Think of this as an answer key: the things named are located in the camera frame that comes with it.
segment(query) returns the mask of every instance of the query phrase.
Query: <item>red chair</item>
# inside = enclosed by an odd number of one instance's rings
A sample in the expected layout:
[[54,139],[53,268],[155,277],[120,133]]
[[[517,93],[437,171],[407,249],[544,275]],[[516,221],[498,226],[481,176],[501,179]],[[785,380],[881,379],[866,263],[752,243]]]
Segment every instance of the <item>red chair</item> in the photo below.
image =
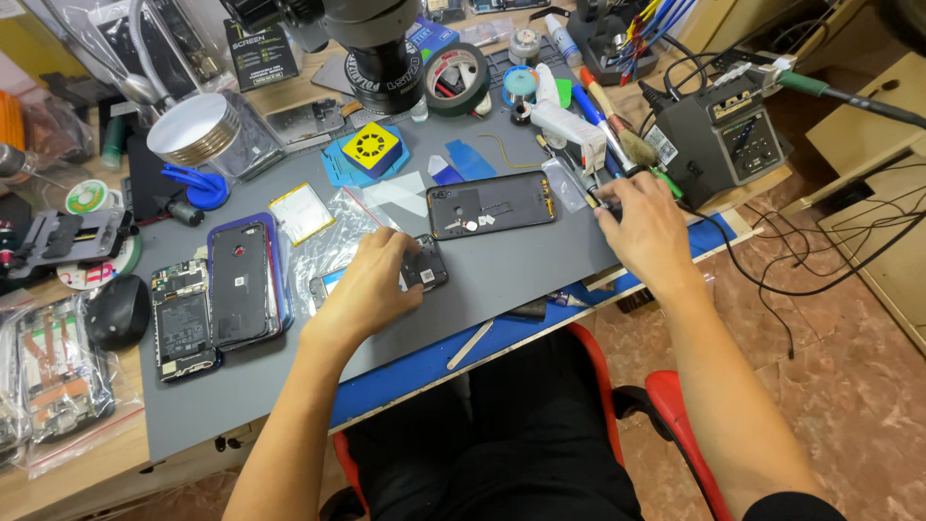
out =
[[[592,334],[579,324],[566,326],[578,338],[588,351],[594,366],[595,379],[601,390],[601,403],[607,419],[607,436],[611,449],[618,463],[623,466],[624,458],[620,452],[618,438],[618,418],[628,418],[634,413],[645,413],[656,432],[666,441],[672,441],[682,452],[685,462],[692,471],[701,493],[707,500],[707,506],[717,521],[733,521],[727,503],[720,494],[717,481],[707,468],[701,452],[697,448],[695,434],[688,423],[685,405],[682,401],[682,385],[679,374],[675,371],[656,371],[646,377],[646,388],[623,386],[611,388],[607,372],[607,361]],[[321,507],[321,521],[348,521],[367,514],[367,500],[360,489],[357,464],[350,457],[347,436],[343,432],[334,435],[334,450],[338,461],[347,475],[350,487],[343,489],[328,499]]]

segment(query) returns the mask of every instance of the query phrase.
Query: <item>phone back cover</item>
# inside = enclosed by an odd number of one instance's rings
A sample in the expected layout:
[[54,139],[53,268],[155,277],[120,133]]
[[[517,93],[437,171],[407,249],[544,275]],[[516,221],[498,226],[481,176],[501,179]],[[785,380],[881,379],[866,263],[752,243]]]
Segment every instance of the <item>phone back cover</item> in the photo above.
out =
[[212,263],[212,343],[245,342],[268,332],[267,227],[262,222],[216,232]]

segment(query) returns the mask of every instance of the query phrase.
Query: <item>metal spudger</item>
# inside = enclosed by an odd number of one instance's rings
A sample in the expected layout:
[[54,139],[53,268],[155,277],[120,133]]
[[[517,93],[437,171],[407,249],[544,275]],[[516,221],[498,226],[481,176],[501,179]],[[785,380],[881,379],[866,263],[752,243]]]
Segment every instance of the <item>metal spudger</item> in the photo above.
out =
[[482,338],[490,328],[492,328],[492,324],[494,324],[494,322],[494,317],[485,321],[485,324],[479,328],[479,331],[477,331],[476,334],[472,336],[472,338],[467,340],[466,344],[463,345],[463,348],[461,348],[460,351],[454,355],[454,358],[450,359],[450,363],[447,364],[447,369],[452,370],[454,367],[457,367],[457,364],[460,363],[460,361],[463,360],[463,357],[467,355],[469,350],[476,345],[476,342],[478,342],[479,339]]

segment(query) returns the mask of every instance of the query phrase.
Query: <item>black computer mouse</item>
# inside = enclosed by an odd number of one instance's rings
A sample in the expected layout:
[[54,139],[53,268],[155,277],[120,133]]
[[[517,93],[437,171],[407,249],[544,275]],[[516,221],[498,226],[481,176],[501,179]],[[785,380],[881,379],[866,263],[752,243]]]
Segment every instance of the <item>black computer mouse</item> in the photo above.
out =
[[138,275],[119,275],[87,303],[87,335],[100,349],[115,351],[142,339],[151,319],[151,298]]

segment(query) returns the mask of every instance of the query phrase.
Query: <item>double-sided tape roll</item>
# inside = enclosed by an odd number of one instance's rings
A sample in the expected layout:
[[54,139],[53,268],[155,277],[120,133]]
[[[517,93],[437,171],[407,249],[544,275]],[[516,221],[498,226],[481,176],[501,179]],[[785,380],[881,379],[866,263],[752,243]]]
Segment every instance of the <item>double-sided tape roll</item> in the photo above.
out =
[[[474,67],[476,78],[459,95],[440,97],[436,93],[437,79],[448,67]],[[448,118],[462,116],[474,110],[489,94],[489,64],[475,45],[455,42],[431,56],[424,72],[424,82],[428,108],[434,114]]]

